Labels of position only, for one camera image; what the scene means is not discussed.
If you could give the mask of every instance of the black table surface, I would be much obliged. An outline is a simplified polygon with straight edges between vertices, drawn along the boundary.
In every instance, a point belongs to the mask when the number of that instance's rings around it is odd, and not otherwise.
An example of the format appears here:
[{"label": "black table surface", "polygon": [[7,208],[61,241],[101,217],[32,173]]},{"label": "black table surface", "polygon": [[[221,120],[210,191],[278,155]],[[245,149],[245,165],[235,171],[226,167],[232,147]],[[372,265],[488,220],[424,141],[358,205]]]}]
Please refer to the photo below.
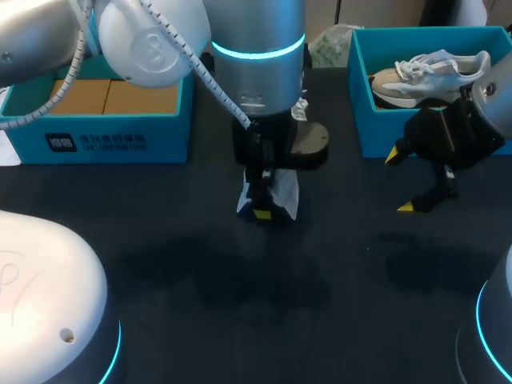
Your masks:
[{"label": "black table surface", "polygon": [[306,87],[330,158],[299,173],[289,229],[235,215],[230,116],[202,86],[186,165],[0,169],[2,209],[98,253],[127,384],[458,382],[458,324],[512,243],[512,158],[461,175],[456,202],[397,214],[431,186],[428,165],[362,159],[344,70],[313,70]]}]

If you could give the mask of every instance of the sneaker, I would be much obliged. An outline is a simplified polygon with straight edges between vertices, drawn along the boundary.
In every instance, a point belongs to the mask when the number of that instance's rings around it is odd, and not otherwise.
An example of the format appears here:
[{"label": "sneaker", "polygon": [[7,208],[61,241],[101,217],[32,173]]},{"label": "sneaker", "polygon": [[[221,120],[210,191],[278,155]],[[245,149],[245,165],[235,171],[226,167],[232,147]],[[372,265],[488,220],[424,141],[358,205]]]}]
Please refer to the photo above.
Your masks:
[{"label": "sneaker", "polygon": [[445,50],[420,54],[395,68],[381,70],[371,83],[374,95],[401,108],[415,108],[427,99],[454,102],[459,88],[478,80],[490,69],[490,55],[454,56]]}]

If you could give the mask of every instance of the blue led ring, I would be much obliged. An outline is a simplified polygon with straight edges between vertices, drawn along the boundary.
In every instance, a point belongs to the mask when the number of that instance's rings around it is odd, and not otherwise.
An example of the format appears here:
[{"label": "blue led ring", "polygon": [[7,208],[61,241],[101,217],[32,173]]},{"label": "blue led ring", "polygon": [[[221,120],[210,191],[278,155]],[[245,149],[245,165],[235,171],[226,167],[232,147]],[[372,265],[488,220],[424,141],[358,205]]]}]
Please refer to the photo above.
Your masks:
[{"label": "blue led ring", "polygon": [[289,46],[283,50],[276,50],[274,52],[267,52],[265,54],[244,54],[242,52],[235,52],[233,50],[227,50],[226,48],[222,48],[219,44],[212,42],[214,48],[218,50],[220,53],[225,54],[227,56],[231,56],[232,58],[240,58],[242,60],[267,60],[269,58],[279,58],[284,56],[285,54],[290,54],[299,48],[306,40],[306,35],[304,34],[298,42]]},{"label": "blue led ring", "polygon": [[494,357],[494,355],[490,351],[490,348],[487,345],[487,342],[486,342],[485,338],[483,337],[482,328],[480,327],[480,315],[479,315],[480,314],[480,299],[482,298],[482,293],[483,293],[483,290],[486,287],[486,285],[487,285],[487,282],[483,285],[482,290],[480,291],[480,295],[478,296],[478,300],[477,300],[477,328],[478,328],[478,333],[480,335],[480,340],[482,340],[483,347],[486,350],[486,352],[489,355],[489,357],[492,360],[492,362],[496,365],[496,367],[503,374],[503,376],[505,376],[509,380],[509,382],[512,382],[512,377],[506,372],[506,370],[503,369],[501,364],[498,362],[498,360]]},{"label": "blue led ring", "polygon": [[99,384],[105,384],[106,380],[108,380],[110,376],[110,372],[115,366],[116,361],[118,360],[119,350],[121,349],[121,323],[119,323],[119,336],[118,336],[118,347],[115,350],[114,357],[112,358],[112,362],[110,363],[109,369],[105,372],[105,376],[103,376],[102,380]]}]

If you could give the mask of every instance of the blue plastic bin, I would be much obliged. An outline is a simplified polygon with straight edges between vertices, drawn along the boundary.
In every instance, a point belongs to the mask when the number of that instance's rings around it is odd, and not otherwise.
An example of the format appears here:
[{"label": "blue plastic bin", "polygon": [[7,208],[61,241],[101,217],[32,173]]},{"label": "blue plastic bin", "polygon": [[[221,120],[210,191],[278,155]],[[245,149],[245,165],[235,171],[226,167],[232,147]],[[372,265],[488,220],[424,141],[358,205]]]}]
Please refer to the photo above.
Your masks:
[{"label": "blue plastic bin", "polygon": [[[365,158],[385,158],[404,126],[416,112],[378,110],[374,104],[368,76],[394,62],[419,54],[447,50],[456,55],[474,55],[486,50],[495,64],[512,51],[512,40],[500,26],[434,27],[355,30],[350,46],[348,83],[352,110]],[[512,154],[508,142],[497,154]]]},{"label": "blue plastic bin", "polygon": [[[12,86],[0,122],[39,108],[66,73],[64,69]],[[103,57],[86,60],[78,78],[119,80]],[[7,135],[25,164],[184,163],[193,81],[190,75],[180,82],[176,114],[47,115]]]}]

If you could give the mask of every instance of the cardboard box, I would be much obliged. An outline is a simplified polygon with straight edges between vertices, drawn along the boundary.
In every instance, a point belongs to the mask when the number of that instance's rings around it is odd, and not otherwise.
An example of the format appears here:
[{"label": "cardboard box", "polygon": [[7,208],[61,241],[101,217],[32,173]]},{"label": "cardboard box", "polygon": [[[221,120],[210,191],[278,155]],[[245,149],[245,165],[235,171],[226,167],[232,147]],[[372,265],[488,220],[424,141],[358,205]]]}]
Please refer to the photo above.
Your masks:
[{"label": "cardboard box", "polygon": [[[30,113],[55,94],[67,69],[10,88],[0,121]],[[147,90],[122,81],[103,57],[86,60],[51,114],[7,135],[25,164],[183,163],[193,77]]]},{"label": "cardboard box", "polygon": [[[490,53],[495,64],[512,51],[502,27],[433,27],[355,30],[350,46],[348,83],[359,142],[365,158],[386,158],[403,136],[406,122],[419,110],[380,110],[374,103],[369,74],[393,68],[418,54],[447,50],[456,55]],[[512,154],[512,143],[498,152]]]},{"label": "cardboard box", "polygon": [[[60,90],[63,80],[57,80],[50,98]],[[53,116],[103,114],[110,80],[76,80],[66,97],[50,112]]]}]

